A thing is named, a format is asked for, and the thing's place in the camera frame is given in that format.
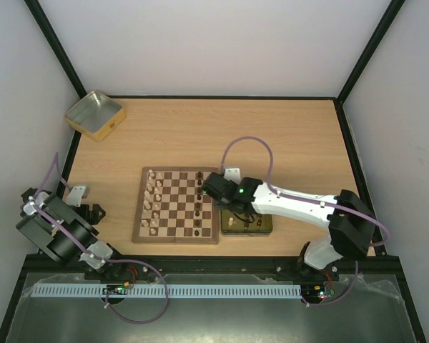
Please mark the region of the gold tin lid tray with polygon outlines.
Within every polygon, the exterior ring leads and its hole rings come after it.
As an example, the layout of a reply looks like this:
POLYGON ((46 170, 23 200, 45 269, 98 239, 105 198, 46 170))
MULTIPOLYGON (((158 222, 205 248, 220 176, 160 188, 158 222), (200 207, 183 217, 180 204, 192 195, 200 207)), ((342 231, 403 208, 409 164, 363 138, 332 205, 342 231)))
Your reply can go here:
POLYGON ((269 214, 235 214, 229 210, 220 212, 220 231, 224 236, 262 237, 273 230, 272 216, 269 214))

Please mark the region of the wooden chess board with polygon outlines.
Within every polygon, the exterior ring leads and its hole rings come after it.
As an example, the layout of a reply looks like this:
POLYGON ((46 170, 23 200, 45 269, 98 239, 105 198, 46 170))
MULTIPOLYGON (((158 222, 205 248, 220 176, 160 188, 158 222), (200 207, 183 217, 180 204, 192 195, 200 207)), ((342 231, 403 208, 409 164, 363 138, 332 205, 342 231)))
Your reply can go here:
POLYGON ((217 244, 220 213, 202 191, 218 169, 208 166, 146 166, 142 169, 132 242, 217 244))

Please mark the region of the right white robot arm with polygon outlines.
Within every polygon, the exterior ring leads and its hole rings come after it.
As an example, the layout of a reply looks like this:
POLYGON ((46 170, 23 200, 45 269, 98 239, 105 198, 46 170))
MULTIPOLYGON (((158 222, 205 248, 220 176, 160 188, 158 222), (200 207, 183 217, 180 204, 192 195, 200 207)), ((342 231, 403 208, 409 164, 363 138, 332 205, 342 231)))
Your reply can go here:
POLYGON ((218 208, 235 214, 287 217, 327 230, 325 237, 303 249, 297 270, 304 279, 314 279, 339 259, 360 261, 368 255, 375 224, 372 212, 352 191, 304 194, 249 177, 235 182, 217 172, 206 178, 201 189, 218 208))

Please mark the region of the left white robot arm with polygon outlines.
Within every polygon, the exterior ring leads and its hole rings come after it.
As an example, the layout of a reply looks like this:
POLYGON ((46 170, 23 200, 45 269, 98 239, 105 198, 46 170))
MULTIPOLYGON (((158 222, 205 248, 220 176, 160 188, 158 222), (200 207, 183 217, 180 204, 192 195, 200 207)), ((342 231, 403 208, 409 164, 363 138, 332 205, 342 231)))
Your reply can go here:
POLYGON ((87 275, 104 280, 126 274, 121 254, 99 239, 99 232, 57 195, 34 188, 21 194, 21 221, 16 228, 39 250, 66 267, 78 264, 87 275))

